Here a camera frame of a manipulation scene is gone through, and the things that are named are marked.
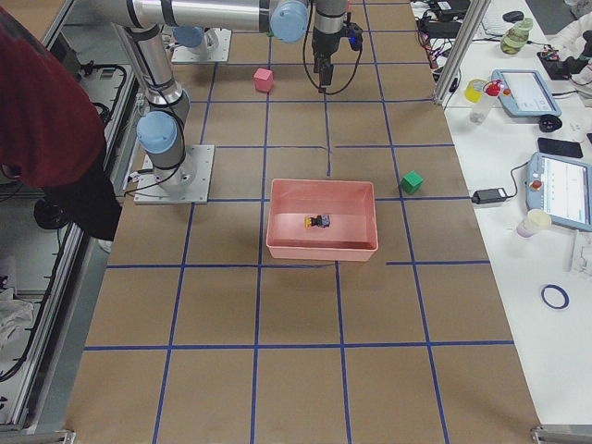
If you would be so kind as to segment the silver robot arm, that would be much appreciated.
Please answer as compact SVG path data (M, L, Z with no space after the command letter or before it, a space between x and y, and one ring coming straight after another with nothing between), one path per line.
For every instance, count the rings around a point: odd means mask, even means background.
M172 29L175 41L191 52L212 52L219 46L216 31L211 28L182 26Z
M144 97L152 110L175 117L183 131L187 111L176 105L189 102L175 80L162 42L161 28L199 27L272 33L284 43L295 43L313 31L315 88L325 93L333 76L331 57L342 39L363 51L362 29L351 21L346 1L92 1L111 22L124 48Z

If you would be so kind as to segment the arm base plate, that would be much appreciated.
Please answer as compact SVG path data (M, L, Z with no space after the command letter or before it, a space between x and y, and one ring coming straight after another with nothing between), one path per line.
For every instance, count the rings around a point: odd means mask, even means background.
M146 154L138 187L133 194L136 204L206 204L215 157L214 145L187 145L180 167L169 172L154 170Z
M231 34L223 28L174 28L171 61L176 65L226 63Z

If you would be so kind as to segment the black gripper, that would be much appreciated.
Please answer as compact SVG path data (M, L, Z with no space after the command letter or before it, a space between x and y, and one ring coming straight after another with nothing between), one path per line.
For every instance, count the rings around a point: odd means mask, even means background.
M333 79L331 57L339 50L339 42L346 36L346 31L324 33L313 31L314 73L319 75L319 86L329 87Z

